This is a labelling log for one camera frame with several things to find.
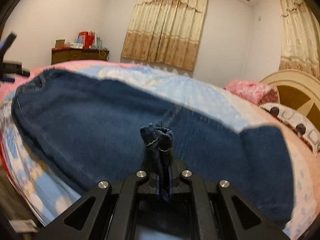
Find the beige curtain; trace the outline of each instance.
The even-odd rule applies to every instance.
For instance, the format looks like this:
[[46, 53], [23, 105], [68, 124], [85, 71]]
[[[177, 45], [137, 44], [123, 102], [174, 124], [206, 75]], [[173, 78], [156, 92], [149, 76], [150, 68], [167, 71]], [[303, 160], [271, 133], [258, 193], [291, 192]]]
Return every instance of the beige curtain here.
[[303, 0], [280, 0], [283, 24], [281, 69], [298, 69], [320, 79], [320, 26]]
[[193, 70], [207, 0], [138, 0], [121, 57]]

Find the bed headboard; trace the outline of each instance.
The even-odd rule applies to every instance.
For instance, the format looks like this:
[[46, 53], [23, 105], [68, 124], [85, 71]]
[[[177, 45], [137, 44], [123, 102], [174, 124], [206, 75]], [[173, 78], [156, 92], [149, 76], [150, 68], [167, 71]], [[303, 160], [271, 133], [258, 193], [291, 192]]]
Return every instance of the bed headboard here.
[[308, 73], [285, 69], [275, 72], [261, 83], [277, 87], [280, 103], [306, 116], [320, 131], [320, 81]]

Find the denim jeans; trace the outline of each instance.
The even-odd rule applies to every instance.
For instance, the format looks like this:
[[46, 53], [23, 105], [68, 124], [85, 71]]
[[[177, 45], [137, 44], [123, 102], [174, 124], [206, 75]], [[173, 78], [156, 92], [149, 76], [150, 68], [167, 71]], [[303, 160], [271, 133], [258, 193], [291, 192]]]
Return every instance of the denim jeans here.
[[113, 80], [46, 70], [20, 86], [12, 116], [24, 141], [80, 193], [138, 171], [153, 123], [174, 134], [173, 154], [211, 181], [228, 180], [275, 221], [293, 208], [291, 162], [281, 131], [237, 134], [216, 120]]

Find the black metal bracket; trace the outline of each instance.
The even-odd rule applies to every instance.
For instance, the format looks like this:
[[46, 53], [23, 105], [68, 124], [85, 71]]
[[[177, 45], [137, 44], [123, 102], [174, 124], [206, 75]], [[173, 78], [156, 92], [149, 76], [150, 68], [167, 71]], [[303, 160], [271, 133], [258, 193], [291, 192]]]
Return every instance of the black metal bracket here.
[[[181, 160], [174, 160], [170, 169], [171, 199], [190, 206], [191, 239], [289, 239], [229, 182], [205, 181], [187, 171]], [[139, 202], [158, 199], [156, 189], [150, 186], [155, 181], [144, 171], [130, 175], [123, 183], [102, 181], [33, 240], [131, 240]]]
[[21, 62], [4, 60], [4, 54], [7, 52], [17, 35], [10, 33], [7, 39], [0, 47], [0, 81], [11, 82], [15, 81], [14, 78], [7, 76], [7, 74], [16, 74], [24, 77], [29, 77], [30, 72], [22, 68]]

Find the pillow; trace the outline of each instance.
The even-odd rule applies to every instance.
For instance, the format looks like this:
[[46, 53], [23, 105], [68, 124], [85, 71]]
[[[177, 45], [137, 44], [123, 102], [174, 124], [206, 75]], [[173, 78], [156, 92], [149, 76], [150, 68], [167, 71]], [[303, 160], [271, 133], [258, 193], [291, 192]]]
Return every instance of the pillow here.
[[267, 102], [279, 102], [278, 90], [259, 82], [232, 80], [226, 90], [257, 106]]
[[320, 133], [307, 117], [278, 103], [266, 103], [260, 107], [291, 128], [313, 153], [320, 153]]

